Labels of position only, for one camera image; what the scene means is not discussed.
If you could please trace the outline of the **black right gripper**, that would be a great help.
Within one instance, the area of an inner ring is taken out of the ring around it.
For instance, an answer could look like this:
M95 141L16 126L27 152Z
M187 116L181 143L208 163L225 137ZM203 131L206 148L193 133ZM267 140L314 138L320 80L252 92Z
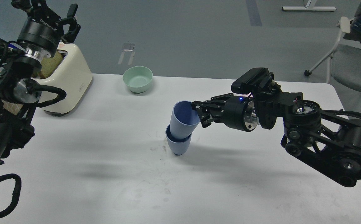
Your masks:
M229 128L251 132L260 125L254 101L250 97L227 93L206 101L193 101L191 108L200 108L199 119L203 128L212 123L224 123Z

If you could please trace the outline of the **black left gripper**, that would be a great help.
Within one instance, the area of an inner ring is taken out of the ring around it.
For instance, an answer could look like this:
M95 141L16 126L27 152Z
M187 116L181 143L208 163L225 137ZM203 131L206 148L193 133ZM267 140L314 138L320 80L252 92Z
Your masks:
M24 56L29 58L54 57L63 29L56 24L60 16L51 10L45 0L18 0L17 8L27 13L17 42L25 49ZM71 4L62 25L69 30L61 37L65 44L74 43L81 29L75 18L78 4Z

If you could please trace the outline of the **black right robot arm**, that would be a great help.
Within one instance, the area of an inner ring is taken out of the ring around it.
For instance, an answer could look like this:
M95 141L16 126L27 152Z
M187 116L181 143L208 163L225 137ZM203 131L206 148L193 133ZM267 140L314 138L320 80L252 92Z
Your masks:
M286 152L344 187L361 180L361 113L322 110L302 93L232 93L191 104L201 125L223 123L251 132L256 126L272 129L283 119L281 146Z

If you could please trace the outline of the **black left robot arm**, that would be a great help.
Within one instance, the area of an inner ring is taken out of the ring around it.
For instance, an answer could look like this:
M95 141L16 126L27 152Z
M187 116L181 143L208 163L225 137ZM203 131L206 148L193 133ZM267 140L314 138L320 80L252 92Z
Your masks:
M78 4L71 4L65 18L51 10L45 0L13 0L14 8L27 13L17 41L0 38L0 165L12 149L23 148L35 136L31 121L36 108L62 101L66 92L41 85L32 76L41 71L44 58L55 55L59 42L73 43L81 29L75 18ZM0 176L15 181L10 204L0 218L17 206L22 181L17 174Z

